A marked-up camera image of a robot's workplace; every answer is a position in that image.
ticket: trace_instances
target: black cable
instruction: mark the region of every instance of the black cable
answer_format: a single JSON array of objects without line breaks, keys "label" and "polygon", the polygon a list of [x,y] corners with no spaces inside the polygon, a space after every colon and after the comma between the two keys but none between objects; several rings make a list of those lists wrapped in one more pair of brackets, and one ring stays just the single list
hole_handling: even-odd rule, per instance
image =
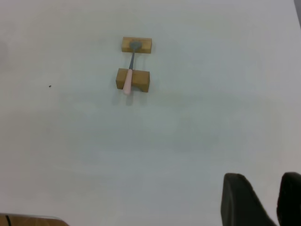
[{"label": "black cable", "polygon": [[11,222],[10,222],[9,216],[5,215],[5,217],[6,217],[6,220],[8,221],[8,226],[11,226]]}]

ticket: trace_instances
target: white surface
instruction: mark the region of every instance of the white surface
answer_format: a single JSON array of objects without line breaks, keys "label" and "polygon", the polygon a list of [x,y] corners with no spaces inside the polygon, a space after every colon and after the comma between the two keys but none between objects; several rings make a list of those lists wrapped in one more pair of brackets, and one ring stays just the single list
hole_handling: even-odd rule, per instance
[{"label": "white surface", "polygon": [[[0,212],[217,226],[239,172],[276,221],[281,176],[301,172],[293,1],[2,0],[0,32]],[[132,99],[123,36],[153,38]]]}]

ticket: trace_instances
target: small wooden block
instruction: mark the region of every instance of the small wooden block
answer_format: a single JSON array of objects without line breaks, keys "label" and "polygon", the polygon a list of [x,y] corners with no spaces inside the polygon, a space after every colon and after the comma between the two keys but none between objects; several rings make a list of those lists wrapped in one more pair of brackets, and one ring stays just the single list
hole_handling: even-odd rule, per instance
[{"label": "small wooden block", "polygon": [[[127,71],[128,69],[125,68],[118,69],[116,77],[116,85],[118,89],[123,89],[127,77]],[[148,92],[150,86],[150,72],[133,70],[132,86],[141,89],[142,92]]]},{"label": "small wooden block", "polygon": [[142,46],[140,49],[136,51],[136,53],[151,53],[151,39],[147,38],[131,38],[131,37],[123,37],[121,50],[122,52],[131,53],[133,50],[130,48],[130,42],[132,41],[140,41],[142,42]]}]

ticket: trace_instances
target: spoon handle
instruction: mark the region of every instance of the spoon handle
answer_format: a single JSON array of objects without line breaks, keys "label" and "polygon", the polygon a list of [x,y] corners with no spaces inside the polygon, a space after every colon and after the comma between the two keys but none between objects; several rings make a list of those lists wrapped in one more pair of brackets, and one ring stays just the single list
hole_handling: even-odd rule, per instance
[{"label": "spoon handle", "polygon": [[134,66],[134,57],[135,57],[135,50],[133,51],[133,54],[132,54],[132,59],[131,59],[131,63],[130,63],[129,69],[133,69],[133,66]]},{"label": "spoon handle", "polygon": [[130,95],[131,93],[132,76],[133,76],[133,70],[129,69],[127,71],[126,81],[124,82],[124,86],[123,86],[123,93],[126,95]]}]

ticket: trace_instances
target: wooden block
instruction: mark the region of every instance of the wooden block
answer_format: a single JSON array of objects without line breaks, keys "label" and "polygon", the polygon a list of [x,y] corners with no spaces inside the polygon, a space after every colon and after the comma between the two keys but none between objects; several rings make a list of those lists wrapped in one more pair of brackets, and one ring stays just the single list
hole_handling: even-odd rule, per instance
[{"label": "wooden block", "polygon": [[[58,219],[33,218],[29,216],[9,216],[13,226],[68,226],[65,222]],[[0,226],[8,226],[4,215],[0,216]]]},{"label": "wooden block", "polygon": [[[125,68],[118,69],[116,77],[116,85],[118,89],[123,89],[127,71],[128,69]],[[150,72],[133,70],[132,86],[141,89],[142,92],[148,92],[150,86]]]},{"label": "wooden block", "polygon": [[123,37],[121,50],[122,52],[131,53],[133,50],[130,48],[130,42],[140,41],[142,42],[142,47],[136,51],[136,53],[151,53],[151,39],[146,38],[131,38]]}]

